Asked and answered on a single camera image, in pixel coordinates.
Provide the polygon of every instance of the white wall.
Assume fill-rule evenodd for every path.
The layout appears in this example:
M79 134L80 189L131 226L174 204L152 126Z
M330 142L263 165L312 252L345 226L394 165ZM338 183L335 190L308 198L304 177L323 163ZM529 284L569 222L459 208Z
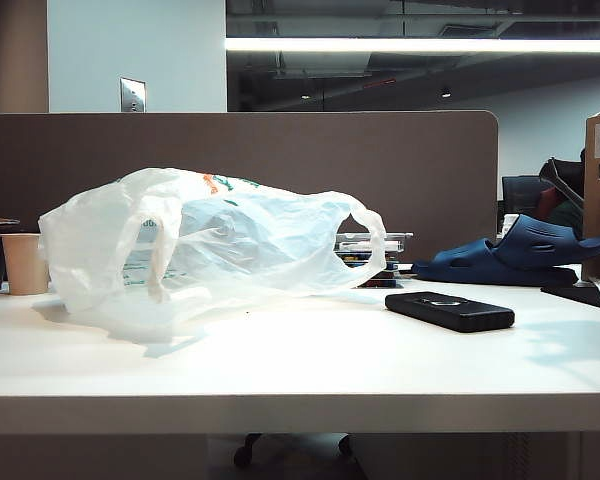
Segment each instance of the white wall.
M119 78L148 112L226 112L225 2L48 0L49 111L119 112Z
M499 125L498 175L538 174L551 156L580 159L586 119L600 112L600 77L449 102L444 108L493 112Z

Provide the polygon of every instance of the blue sandal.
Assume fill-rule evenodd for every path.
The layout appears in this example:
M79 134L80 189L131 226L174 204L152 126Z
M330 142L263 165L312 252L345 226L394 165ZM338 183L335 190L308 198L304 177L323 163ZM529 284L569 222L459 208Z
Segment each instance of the blue sandal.
M493 254L516 269L581 263L600 255L600 237L578 241L571 227L520 215Z
M545 267L518 270L494 255L494 246L486 238L438 253L431 262L416 262L411 271L423 280L489 285L525 285L546 287L573 285L578 281L569 268Z

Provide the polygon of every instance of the chair wheel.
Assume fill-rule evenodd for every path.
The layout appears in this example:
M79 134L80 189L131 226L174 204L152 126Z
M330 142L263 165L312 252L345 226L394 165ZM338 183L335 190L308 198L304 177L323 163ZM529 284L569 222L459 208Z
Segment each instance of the chair wheel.
M252 455L250 448L240 447L233 456L233 464L238 468L247 468L251 465Z
M353 451L351 450L351 443L349 442L349 435L345 435L338 442L338 449L345 457L350 457L353 454Z

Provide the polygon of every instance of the ceiling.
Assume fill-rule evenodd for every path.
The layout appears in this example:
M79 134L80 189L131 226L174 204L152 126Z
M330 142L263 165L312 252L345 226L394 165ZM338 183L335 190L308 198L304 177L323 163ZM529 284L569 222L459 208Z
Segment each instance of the ceiling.
M227 0L227 36L600 38L600 0ZM418 109L600 76L600 55L228 52L227 73L230 110Z

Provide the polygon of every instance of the clear container lid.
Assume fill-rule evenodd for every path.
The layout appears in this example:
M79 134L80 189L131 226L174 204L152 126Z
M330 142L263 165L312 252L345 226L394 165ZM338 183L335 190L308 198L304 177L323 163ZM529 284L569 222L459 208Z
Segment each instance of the clear container lid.
M384 237L385 252L404 252L405 244L413 233L387 233ZM371 251L370 233L338 233L336 234L336 252L369 252Z

